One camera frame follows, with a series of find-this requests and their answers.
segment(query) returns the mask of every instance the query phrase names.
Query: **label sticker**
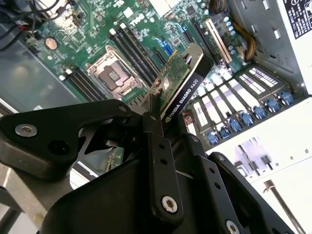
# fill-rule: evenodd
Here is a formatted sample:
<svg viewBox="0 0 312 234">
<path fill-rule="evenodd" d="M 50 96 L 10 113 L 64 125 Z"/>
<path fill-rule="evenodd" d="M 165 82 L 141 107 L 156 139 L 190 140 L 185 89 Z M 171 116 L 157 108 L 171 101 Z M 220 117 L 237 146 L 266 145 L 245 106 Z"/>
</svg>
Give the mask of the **label sticker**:
<svg viewBox="0 0 312 234">
<path fill-rule="evenodd" d="M 284 0 L 296 39 L 312 30 L 312 0 Z"/>
</svg>

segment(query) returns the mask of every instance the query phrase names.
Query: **chip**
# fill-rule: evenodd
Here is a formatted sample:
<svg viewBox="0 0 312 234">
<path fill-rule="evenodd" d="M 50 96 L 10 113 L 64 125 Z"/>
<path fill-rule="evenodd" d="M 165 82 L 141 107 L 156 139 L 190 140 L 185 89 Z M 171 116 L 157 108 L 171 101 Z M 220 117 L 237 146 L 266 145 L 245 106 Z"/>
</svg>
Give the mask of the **chip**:
<svg viewBox="0 0 312 234">
<path fill-rule="evenodd" d="M 186 8 L 186 11 L 190 16 L 195 13 L 195 9 L 192 6 Z"/>
</svg>

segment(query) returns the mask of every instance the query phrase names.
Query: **circuit component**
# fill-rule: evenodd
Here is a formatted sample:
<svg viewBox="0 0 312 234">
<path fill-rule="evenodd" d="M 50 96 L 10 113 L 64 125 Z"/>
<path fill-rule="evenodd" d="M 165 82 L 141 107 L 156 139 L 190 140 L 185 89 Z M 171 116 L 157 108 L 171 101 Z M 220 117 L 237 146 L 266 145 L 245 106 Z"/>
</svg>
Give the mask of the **circuit component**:
<svg viewBox="0 0 312 234">
<path fill-rule="evenodd" d="M 133 88 L 142 88 L 142 82 L 130 66 L 107 46 L 108 52 L 88 68 L 88 73 L 95 76 L 112 93 L 114 98 L 122 98 Z"/>
<path fill-rule="evenodd" d="M 44 44 L 49 50 L 56 50 L 58 48 L 58 42 L 53 37 L 47 37 L 44 40 Z"/>
<path fill-rule="evenodd" d="M 231 55 L 229 54 L 226 46 L 224 45 L 217 29 L 215 28 L 213 21 L 211 19 L 208 19 L 205 21 L 205 24 L 206 24 L 210 34 L 212 35 L 215 43 L 217 44 L 218 49 L 220 51 L 220 54 L 222 55 L 222 58 L 227 63 L 230 63 L 232 61 Z"/>
<path fill-rule="evenodd" d="M 149 93 L 159 96 L 161 111 L 171 100 L 189 71 L 190 68 L 184 59 L 177 51 L 174 51 L 149 91 Z"/>
</svg>

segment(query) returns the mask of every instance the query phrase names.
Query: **screw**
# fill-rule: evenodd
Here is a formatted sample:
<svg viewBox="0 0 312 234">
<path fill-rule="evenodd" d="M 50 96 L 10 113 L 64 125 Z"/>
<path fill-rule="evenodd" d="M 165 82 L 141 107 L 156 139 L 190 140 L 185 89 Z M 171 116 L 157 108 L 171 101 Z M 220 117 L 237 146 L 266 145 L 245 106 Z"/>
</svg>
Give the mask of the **screw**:
<svg viewBox="0 0 312 234">
<path fill-rule="evenodd" d="M 34 125 L 24 123 L 15 127 L 15 133 L 21 137 L 34 137 L 38 130 Z"/>
<path fill-rule="evenodd" d="M 172 197 L 164 196 L 161 200 L 161 204 L 162 207 L 169 213 L 174 214 L 175 212 L 177 212 L 177 203 Z"/>
<path fill-rule="evenodd" d="M 195 137 L 195 136 L 192 136 L 192 139 L 193 139 L 193 141 L 195 141 L 195 142 L 199 142 L 198 138 Z"/>
<path fill-rule="evenodd" d="M 221 155 L 218 155 L 218 159 L 221 160 L 221 161 L 225 161 L 225 158 Z"/>
<path fill-rule="evenodd" d="M 238 227 L 230 220 L 226 221 L 226 227 L 231 234 L 239 234 Z"/>
<path fill-rule="evenodd" d="M 124 106 L 119 106 L 119 109 L 121 109 L 122 111 L 127 111 L 127 109 Z"/>
<path fill-rule="evenodd" d="M 153 116 L 153 115 L 150 115 L 150 117 L 151 117 L 152 120 L 157 120 L 157 118 L 155 116 Z"/>
</svg>

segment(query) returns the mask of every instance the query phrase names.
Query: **black metal bracket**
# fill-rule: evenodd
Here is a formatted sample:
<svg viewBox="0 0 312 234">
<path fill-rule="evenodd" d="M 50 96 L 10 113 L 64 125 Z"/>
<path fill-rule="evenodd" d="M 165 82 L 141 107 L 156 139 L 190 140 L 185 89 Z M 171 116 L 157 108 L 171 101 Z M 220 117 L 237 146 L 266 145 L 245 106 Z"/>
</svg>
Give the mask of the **black metal bracket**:
<svg viewBox="0 0 312 234">
<path fill-rule="evenodd" d="M 0 121 L 0 162 L 38 178 L 62 178 L 91 142 L 97 129 L 92 124 L 124 123 L 132 114 L 123 102 L 111 99 L 5 116 Z M 83 127 L 89 128 L 88 137 L 79 141 Z"/>
</svg>

